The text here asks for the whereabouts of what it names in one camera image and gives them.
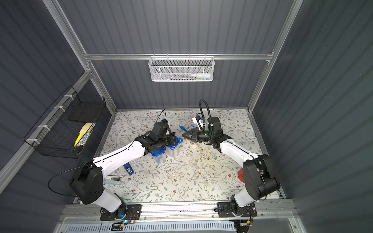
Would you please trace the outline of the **white bottle brown cap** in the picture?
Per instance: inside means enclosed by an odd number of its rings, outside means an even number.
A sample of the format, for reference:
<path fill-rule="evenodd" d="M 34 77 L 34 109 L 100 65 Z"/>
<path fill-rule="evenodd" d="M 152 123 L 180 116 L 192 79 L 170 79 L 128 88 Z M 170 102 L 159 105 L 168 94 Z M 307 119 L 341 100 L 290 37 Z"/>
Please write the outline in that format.
<path fill-rule="evenodd" d="M 192 149 L 196 150 L 199 148 L 199 145 L 193 141 L 190 141 L 190 140 L 186 140 L 187 143 L 189 143 L 189 145 L 191 146 Z"/>

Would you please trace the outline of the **small toothpaste tube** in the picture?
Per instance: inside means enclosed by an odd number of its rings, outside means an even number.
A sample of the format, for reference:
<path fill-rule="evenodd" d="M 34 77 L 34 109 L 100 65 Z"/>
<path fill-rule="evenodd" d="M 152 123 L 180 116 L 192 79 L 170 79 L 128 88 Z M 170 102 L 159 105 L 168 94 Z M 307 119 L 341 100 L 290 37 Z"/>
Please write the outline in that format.
<path fill-rule="evenodd" d="M 191 124 L 191 127 L 192 127 L 192 128 L 195 128 L 195 127 L 196 127 L 195 118 L 192 118 L 192 119 L 190 120 L 190 124 Z"/>

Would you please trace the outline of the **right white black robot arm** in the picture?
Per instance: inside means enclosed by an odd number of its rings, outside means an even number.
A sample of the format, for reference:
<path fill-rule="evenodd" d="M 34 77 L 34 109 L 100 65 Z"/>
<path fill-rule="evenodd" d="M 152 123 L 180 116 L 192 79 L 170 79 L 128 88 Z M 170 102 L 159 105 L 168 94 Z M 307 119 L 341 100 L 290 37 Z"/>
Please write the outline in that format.
<path fill-rule="evenodd" d="M 185 132 L 184 138 L 210 144 L 243 169 L 245 188 L 231 197 L 231 208 L 244 208 L 280 189 L 280 181 L 268 155 L 252 153 L 224 134 L 218 117 L 205 119 L 198 114 L 191 121 L 194 128 Z"/>

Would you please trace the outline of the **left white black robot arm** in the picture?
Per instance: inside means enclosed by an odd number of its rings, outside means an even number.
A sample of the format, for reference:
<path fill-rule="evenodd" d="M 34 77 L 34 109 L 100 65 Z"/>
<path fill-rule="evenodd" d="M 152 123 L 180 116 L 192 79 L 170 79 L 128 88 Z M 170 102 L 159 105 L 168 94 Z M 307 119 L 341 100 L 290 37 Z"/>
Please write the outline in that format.
<path fill-rule="evenodd" d="M 158 148 L 174 146 L 177 142 L 175 133 L 160 137 L 156 141 L 146 135 L 139 136 L 128 145 L 107 155 L 80 161 L 69 185 L 83 204 L 95 204 L 114 213 L 124 206 L 124 201 L 104 187 L 104 179 L 123 165 Z"/>

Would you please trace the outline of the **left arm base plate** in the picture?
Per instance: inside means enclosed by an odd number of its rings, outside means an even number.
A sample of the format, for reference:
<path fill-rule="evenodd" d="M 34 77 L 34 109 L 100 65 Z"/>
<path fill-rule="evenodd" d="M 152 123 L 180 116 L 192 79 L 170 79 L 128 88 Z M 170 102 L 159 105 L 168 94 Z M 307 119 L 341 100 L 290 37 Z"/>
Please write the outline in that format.
<path fill-rule="evenodd" d="M 101 210 L 101 221 L 132 221 L 139 220 L 142 210 L 140 204 L 121 205 L 116 211 L 109 212 L 106 209 Z"/>

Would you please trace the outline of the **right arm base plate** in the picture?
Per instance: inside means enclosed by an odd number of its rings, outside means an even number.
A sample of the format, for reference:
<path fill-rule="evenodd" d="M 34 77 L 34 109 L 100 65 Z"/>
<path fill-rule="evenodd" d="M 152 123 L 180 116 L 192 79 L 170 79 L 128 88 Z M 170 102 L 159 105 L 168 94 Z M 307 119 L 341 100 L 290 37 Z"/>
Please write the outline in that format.
<path fill-rule="evenodd" d="M 246 217 L 253 218 L 257 217 L 257 211 L 254 203 L 251 203 L 245 207 L 239 207 L 233 202 L 218 202 L 214 211 L 218 213 L 220 218 L 228 217 Z"/>

